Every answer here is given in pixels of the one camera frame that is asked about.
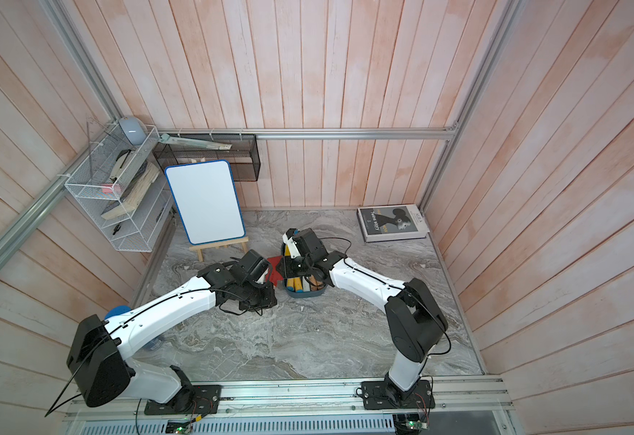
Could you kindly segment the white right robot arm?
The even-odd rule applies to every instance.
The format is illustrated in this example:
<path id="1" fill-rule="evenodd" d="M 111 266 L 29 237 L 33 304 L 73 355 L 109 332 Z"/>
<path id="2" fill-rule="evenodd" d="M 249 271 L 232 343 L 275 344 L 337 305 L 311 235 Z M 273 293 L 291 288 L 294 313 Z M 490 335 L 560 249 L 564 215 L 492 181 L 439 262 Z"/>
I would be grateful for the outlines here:
<path id="1" fill-rule="evenodd" d="M 430 351 L 449 328 L 427 285 L 417 278 L 405 282 L 385 277 L 340 251 L 330 251 L 311 228 L 286 231 L 283 251 L 283 277 L 349 291 L 386 315 L 396 355 L 385 382 L 398 393 L 411 391 Z"/>

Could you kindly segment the red shovel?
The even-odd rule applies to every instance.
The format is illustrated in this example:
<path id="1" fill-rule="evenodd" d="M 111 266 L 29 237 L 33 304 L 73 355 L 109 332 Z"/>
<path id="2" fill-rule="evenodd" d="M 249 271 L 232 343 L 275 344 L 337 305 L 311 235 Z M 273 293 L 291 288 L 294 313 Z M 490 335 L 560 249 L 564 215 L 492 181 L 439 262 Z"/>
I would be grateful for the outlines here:
<path id="1" fill-rule="evenodd" d="M 284 257 L 270 257 L 267 261 L 271 266 L 268 280 L 273 286 L 279 287 L 282 283 L 284 283 Z"/>

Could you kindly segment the yellow plastic scoop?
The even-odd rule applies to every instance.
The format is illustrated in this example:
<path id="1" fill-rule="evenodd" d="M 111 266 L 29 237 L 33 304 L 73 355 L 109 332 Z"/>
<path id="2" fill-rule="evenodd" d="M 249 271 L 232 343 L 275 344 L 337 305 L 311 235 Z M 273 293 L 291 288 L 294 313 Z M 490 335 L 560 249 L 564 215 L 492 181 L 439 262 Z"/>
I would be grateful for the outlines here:
<path id="1" fill-rule="evenodd" d="M 288 291 L 294 293 L 302 293 L 304 291 L 303 281 L 300 277 L 288 278 L 285 285 Z"/>

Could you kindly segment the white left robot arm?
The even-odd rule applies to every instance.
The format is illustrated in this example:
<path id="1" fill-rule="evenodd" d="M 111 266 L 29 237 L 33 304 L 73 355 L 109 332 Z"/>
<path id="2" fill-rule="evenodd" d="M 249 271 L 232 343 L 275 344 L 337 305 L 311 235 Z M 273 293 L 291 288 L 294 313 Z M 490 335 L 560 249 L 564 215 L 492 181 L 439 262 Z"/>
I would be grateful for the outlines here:
<path id="1" fill-rule="evenodd" d="M 159 403 L 174 413 L 189 411 L 196 390 L 177 366 L 145 364 L 134 355 L 146 344 L 194 315 L 236 301 L 237 313 L 260 313 L 276 305 L 271 263 L 250 250 L 244 257 L 197 272 L 166 295 L 126 313 L 80 322 L 66 364 L 86 406 L 119 398 Z"/>

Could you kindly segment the teal plastic storage box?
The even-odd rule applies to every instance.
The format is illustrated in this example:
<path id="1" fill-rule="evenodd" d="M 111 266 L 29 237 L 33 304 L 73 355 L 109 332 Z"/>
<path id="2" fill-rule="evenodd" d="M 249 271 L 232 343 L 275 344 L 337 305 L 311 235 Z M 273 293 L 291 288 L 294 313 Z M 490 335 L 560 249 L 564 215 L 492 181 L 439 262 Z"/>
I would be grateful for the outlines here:
<path id="1" fill-rule="evenodd" d="M 307 269 L 304 268 L 304 259 L 302 257 L 291 258 L 284 257 L 284 290 L 293 298 L 309 298 L 318 297 L 326 290 L 326 284 L 319 281 L 315 275 L 307 275 Z M 286 289 L 286 280 L 288 278 L 300 277 L 303 281 L 304 291 L 302 293 L 294 293 Z"/>

